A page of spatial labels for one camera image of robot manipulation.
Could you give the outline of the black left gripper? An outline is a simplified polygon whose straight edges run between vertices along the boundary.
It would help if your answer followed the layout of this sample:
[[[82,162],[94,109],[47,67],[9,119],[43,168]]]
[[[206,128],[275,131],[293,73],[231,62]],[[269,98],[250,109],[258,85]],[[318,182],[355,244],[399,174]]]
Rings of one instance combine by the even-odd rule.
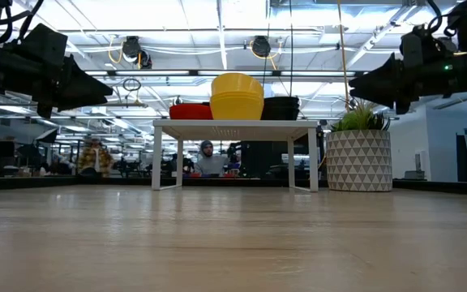
[[[75,91],[69,100],[69,107],[74,109],[105,104],[107,96],[113,94],[113,89],[81,70],[73,55],[69,59],[71,61],[69,89]],[[48,67],[46,75],[34,83],[36,111],[42,118],[50,118],[53,108],[58,106],[62,86],[66,81],[66,60],[67,57],[62,57],[59,66]]]

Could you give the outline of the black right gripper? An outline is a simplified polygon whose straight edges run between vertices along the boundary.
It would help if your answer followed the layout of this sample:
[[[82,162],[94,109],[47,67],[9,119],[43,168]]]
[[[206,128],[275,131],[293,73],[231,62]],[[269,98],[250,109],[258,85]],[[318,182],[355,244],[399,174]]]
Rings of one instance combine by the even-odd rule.
[[[379,80],[390,79],[396,71],[396,55],[392,53],[379,68],[349,81],[350,95],[406,114],[412,102],[430,95],[451,96],[461,89],[460,78],[464,68],[464,55],[451,56],[418,67],[405,68],[396,83],[396,100],[393,91]]]

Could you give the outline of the dark tilted screen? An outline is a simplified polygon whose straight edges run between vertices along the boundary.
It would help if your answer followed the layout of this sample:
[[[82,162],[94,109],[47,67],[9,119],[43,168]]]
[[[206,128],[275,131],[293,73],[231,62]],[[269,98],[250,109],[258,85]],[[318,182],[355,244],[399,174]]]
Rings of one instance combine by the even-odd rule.
[[[35,138],[36,142],[52,144],[55,142],[58,135],[58,129],[51,129],[43,132],[41,135]]]

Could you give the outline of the person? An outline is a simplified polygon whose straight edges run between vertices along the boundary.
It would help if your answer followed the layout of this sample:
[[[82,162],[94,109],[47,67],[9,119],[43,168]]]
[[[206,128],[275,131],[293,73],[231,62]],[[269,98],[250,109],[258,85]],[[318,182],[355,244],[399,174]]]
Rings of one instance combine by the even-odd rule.
[[[109,177],[113,158],[98,137],[87,137],[78,158],[79,175]]]
[[[210,140],[204,140],[200,145],[201,158],[194,164],[195,172],[201,175],[218,175],[222,177],[225,174],[225,166],[229,163],[228,157],[215,155],[213,153],[213,144]]]

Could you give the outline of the succulent in patterned pot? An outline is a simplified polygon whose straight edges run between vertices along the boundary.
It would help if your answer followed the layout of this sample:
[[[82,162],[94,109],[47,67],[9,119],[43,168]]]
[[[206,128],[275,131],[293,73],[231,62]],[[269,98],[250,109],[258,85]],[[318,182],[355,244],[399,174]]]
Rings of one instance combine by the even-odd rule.
[[[366,101],[351,100],[326,137],[328,186],[334,191],[392,189],[390,119]]]

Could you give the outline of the white perforated metal shelf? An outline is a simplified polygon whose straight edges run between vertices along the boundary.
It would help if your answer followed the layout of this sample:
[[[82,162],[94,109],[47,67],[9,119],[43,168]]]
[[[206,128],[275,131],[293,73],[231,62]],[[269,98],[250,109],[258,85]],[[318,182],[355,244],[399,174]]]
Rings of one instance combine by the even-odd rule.
[[[319,154],[317,149],[317,122],[272,120],[172,120],[153,122],[154,145],[152,163],[152,189],[161,191],[161,144],[166,134],[177,140],[178,169],[175,187],[182,186],[182,150],[187,140],[249,140],[285,141],[288,152],[289,187],[295,188],[293,142],[302,136],[308,138],[310,158],[310,192],[319,190]]]

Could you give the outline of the black aluminium table frame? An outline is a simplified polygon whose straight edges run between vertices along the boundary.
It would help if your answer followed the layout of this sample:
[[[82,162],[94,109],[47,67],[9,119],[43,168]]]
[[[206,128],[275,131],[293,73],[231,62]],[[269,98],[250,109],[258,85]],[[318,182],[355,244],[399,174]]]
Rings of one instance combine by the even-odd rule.
[[[150,186],[151,180],[149,178],[87,178],[82,176],[0,178],[0,190],[74,185]],[[183,185],[188,187],[287,187],[289,183],[285,179],[185,178]],[[467,195],[467,182],[427,182],[394,179],[392,187],[395,189]]]

